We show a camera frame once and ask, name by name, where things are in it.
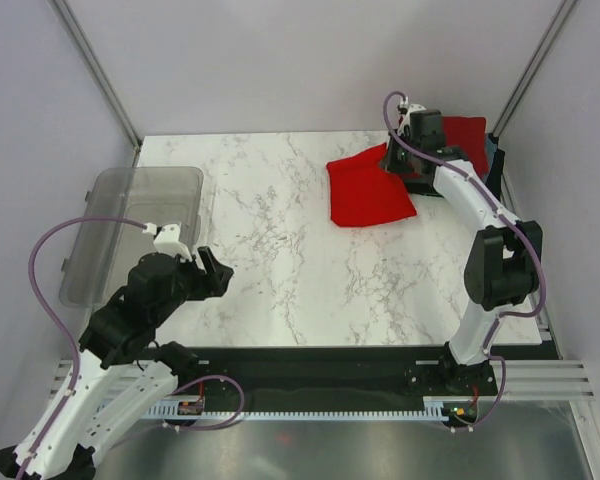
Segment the bright red t-shirt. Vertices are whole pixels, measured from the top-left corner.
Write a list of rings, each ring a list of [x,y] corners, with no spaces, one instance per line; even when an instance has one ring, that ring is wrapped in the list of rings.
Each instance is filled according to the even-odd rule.
[[[380,167],[386,153],[387,146],[380,144],[326,164],[334,224],[362,228],[417,215],[401,179]]]

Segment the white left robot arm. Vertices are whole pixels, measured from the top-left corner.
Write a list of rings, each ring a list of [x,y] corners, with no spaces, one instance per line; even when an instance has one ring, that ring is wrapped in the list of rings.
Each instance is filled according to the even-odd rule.
[[[196,257],[151,253],[127,282],[91,315],[61,389],[29,435],[0,449],[10,479],[90,479],[116,441],[159,399],[188,393],[199,382],[197,357],[172,341],[159,347],[140,377],[109,404],[103,401],[125,370],[184,303],[220,298],[234,275],[208,247]]]

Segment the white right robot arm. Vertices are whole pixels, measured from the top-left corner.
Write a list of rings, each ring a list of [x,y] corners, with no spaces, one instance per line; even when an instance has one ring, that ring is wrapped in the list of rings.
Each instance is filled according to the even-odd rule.
[[[469,303],[446,343],[449,362],[437,371],[445,391],[461,393],[474,381],[472,366],[492,358],[491,345],[502,318],[537,315],[535,310],[512,308],[536,291],[546,293],[542,229],[537,222],[523,221],[508,210],[458,147],[438,145],[421,152],[406,136],[391,130],[379,167],[401,181],[410,194],[446,200],[474,234],[463,271]]]

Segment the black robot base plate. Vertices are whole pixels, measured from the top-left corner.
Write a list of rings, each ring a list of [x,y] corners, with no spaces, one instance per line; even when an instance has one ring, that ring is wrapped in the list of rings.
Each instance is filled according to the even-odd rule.
[[[456,367],[442,346],[196,348],[190,376],[212,411],[416,410],[427,397],[485,398],[492,367]]]

